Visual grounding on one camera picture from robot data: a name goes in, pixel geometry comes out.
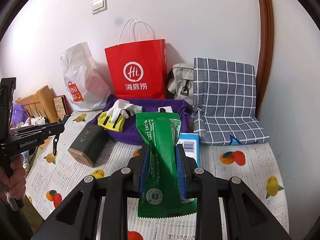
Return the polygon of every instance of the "white glove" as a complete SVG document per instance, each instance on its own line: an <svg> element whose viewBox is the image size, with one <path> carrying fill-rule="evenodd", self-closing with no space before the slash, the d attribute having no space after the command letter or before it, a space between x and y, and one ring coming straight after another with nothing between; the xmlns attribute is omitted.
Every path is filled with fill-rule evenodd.
<svg viewBox="0 0 320 240"><path fill-rule="evenodd" d="M31 125L42 125L42 124L45 124L45 119L42 116L31 119Z"/></svg>
<svg viewBox="0 0 320 240"><path fill-rule="evenodd" d="M113 107L111 107L107 112L107 116L112 116L110 122L114 123L119 114L121 114L125 119L128 119L129 115L126 110L128 110L131 115L135 115L136 113L142 112L142 106L136 106L131 104L129 101L118 99L114 103Z"/></svg>

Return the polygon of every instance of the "yellow package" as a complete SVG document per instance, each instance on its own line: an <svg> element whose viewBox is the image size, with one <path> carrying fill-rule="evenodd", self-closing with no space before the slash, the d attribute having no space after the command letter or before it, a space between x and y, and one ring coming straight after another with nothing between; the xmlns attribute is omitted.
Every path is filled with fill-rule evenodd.
<svg viewBox="0 0 320 240"><path fill-rule="evenodd" d="M107 116L107 112L102 112L98 117L98 125L111 131L122 132L125 118L122 115L119 115L114 123L110 122L110 120L111 117Z"/></svg>

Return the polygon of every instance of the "human hand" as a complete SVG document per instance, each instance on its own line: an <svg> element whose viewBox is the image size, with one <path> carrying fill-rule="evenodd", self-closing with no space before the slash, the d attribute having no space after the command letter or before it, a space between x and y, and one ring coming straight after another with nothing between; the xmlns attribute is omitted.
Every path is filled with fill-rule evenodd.
<svg viewBox="0 0 320 240"><path fill-rule="evenodd" d="M7 196L4 192L3 184L9 187L10 197L16 199L22 199L26 192L26 171L23 168L23 156L19 154L12 162L11 169L13 174L10 178L5 174L3 169L0 169L0 199L5 203L7 202Z"/></svg>

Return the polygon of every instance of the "white wall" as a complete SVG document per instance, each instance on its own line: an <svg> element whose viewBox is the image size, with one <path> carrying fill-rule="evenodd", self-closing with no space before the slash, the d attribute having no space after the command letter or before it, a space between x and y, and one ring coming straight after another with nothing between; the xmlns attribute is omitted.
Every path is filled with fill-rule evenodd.
<svg viewBox="0 0 320 240"><path fill-rule="evenodd" d="M104 48L117 44L132 17L149 24L156 38L166 39L168 67L193 63L196 56L257 66L258 0L107 0L108 10L97 15L91 14L91 1L29 0L19 12L0 43L2 74L17 77L15 98L44 85L65 94L59 56L82 41L111 84Z"/></svg>
<svg viewBox="0 0 320 240"><path fill-rule="evenodd" d="M297 0L273 0L275 50L260 122L270 133L301 240L320 215L320 31Z"/></svg>

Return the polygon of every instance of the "blue gripper pad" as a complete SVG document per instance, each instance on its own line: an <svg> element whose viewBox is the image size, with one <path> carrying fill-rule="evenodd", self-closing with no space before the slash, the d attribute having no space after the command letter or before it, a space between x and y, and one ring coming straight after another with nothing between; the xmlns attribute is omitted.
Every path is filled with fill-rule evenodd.
<svg viewBox="0 0 320 240"><path fill-rule="evenodd" d="M139 197L142 197L144 192L144 188L146 185L147 177L148 177L148 169L149 169L149 158L150 158L150 146L147 146L146 152L144 154L141 173L140 173L140 182L139 182Z"/></svg>
<svg viewBox="0 0 320 240"><path fill-rule="evenodd" d="M187 194L186 193L186 175L184 173L182 159L181 159L178 146L176 146L176 166L177 166L180 195L185 198Z"/></svg>

